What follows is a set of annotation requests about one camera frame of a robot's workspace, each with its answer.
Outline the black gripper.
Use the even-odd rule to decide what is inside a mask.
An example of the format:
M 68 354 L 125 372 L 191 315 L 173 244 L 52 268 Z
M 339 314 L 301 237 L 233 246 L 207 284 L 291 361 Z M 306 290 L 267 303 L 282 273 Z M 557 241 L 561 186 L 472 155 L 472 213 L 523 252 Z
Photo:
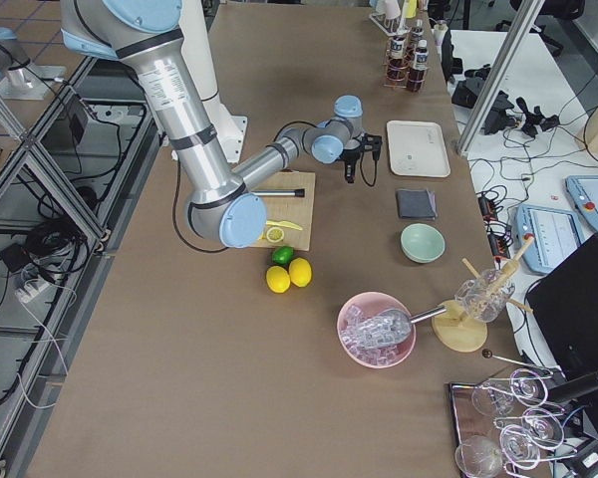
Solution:
M 363 143 L 358 139 L 351 139 L 344 147 L 339 159 L 345 166 L 345 180 L 349 184 L 355 182 L 356 162 L 361 159 L 363 153 Z

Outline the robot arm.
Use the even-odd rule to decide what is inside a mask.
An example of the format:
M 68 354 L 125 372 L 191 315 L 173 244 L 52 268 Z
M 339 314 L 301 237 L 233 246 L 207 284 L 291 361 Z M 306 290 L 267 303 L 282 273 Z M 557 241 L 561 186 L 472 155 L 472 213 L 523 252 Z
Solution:
M 301 153 L 330 164 L 361 139 L 362 104 L 342 96 L 334 115 L 313 127 L 288 127 L 259 153 L 231 167 L 197 81 L 213 76 L 206 22 L 195 1 L 64 1 L 62 34 L 70 50 L 119 61 L 138 77 L 192 192 L 185 217 L 199 237 L 229 248 L 258 240 L 267 221 L 252 188 Z

